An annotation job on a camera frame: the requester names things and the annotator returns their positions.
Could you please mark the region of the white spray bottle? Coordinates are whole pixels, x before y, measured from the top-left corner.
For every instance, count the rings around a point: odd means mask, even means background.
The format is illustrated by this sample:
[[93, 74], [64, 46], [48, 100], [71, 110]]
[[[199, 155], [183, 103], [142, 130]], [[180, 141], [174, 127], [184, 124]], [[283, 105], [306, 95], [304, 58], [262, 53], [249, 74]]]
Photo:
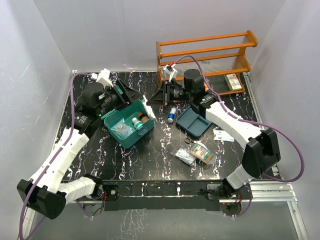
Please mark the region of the white spray bottle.
[[143, 128], [142, 121], [136, 117], [132, 118], [132, 123], [133, 123], [133, 126], [135, 127], [135, 129], [137, 129], [137, 130], [141, 130]]

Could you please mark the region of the white blue gauze packet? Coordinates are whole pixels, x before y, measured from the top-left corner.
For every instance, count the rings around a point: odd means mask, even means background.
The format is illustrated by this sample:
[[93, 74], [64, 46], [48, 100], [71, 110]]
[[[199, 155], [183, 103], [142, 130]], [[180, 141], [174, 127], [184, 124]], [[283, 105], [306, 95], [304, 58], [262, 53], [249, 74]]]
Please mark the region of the white blue gauze packet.
[[151, 119], [151, 120], [157, 120], [156, 119], [156, 116], [155, 116], [155, 114], [154, 114], [154, 112], [153, 112], [153, 109], [152, 109], [152, 107], [151, 106], [149, 106], [149, 105], [147, 105], [147, 98], [146, 98], [146, 96], [145, 95], [143, 95], [142, 96], [143, 97], [143, 99], [142, 99], [142, 104], [143, 104], [143, 107], [144, 107], [144, 110], [145, 110], [145, 112], [146, 112], [146, 114], [147, 114], [147, 116]]

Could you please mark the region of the blue white bandage roll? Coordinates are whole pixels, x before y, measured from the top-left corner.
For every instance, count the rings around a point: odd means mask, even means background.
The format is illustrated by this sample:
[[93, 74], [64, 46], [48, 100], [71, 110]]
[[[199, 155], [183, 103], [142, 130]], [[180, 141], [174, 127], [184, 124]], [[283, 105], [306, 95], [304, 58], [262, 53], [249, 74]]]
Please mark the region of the blue white bandage roll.
[[177, 112], [177, 108], [175, 106], [170, 109], [170, 112], [167, 117], [167, 122], [169, 124], [171, 124], [174, 121], [175, 116], [176, 116], [176, 112]]

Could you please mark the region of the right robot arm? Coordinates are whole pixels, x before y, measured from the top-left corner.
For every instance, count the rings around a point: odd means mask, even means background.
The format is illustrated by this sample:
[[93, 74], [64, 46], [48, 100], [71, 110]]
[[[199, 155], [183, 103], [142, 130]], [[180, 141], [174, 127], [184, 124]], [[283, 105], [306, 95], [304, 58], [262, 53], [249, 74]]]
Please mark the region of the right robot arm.
[[148, 106], [170, 106], [174, 102], [189, 102], [193, 111], [231, 135], [243, 148], [240, 166], [223, 179], [216, 190], [220, 196], [235, 198], [241, 187], [261, 177], [281, 159], [278, 137], [274, 130], [260, 129], [246, 123], [228, 109], [218, 94], [206, 91], [207, 79], [196, 69], [184, 73], [184, 85], [175, 79], [163, 81]]

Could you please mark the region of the blue swab packet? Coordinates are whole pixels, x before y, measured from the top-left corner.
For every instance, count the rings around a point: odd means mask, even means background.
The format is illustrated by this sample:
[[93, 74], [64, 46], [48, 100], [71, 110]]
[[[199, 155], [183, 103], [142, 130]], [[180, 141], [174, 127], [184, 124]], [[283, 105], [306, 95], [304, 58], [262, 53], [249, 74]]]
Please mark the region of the blue swab packet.
[[125, 140], [132, 133], [134, 133], [134, 129], [125, 123], [125, 119], [120, 119], [116, 124], [111, 127], [111, 130], [118, 136], [119, 139]]

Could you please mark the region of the bagged bandage box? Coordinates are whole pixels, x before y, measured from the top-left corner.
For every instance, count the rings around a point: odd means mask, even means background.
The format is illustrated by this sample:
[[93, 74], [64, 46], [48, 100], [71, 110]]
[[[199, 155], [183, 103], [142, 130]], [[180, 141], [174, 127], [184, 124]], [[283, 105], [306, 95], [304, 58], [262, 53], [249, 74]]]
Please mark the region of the bagged bandage box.
[[217, 156], [210, 151], [209, 149], [207, 149], [205, 146], [196, 143], [190, 150], [190, 153], [196, 157], [197, 159], [199, 159], [200, 161], [202, 161], [203, 163], [207, 164], [207, 165], [212, 165]]

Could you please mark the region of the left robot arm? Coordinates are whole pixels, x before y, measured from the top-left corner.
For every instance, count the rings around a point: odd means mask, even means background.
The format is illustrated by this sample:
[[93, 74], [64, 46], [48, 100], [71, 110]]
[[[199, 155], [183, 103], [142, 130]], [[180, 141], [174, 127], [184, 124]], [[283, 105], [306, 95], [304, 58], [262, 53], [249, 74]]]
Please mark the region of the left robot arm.
[[102, 116], [123, 110], [142, 94], [121, 80], [114, 84], [92, 82], [82, 91], [79, 104], [71, 111], [71, 124], [63, 130], [58, 145], [29, 180], [20, 180], [17, 191], [23, 205], [53, 220], [65, 206], [82, 197], [93, 200], [103, 195], [103, 181], [91, 174], [61, 183], [71, 163], [102, 125]]

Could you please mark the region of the brown medicine bottle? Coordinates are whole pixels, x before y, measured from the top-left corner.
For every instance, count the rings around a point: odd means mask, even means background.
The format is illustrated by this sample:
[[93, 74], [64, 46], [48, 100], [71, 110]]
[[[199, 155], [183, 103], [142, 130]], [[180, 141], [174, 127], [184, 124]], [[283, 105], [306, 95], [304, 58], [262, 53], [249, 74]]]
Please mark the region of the brown medicine bottle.
[[143, 124], [149, 120], [149, 117], [145, 115], [143, 112], [139, 112], [138, 117]]

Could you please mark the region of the clear bag of plasters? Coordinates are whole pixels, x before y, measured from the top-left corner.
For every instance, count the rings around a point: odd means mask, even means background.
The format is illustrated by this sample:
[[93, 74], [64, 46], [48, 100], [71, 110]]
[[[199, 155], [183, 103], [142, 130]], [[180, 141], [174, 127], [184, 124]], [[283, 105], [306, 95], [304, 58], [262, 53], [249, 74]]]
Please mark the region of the clear bag of plasters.
[[193, 156], [190, 153], [190, 150], [182, 143], [177, 144], [170, 154], [189, 166], [191, 166], [196, 160], [196, 157]]

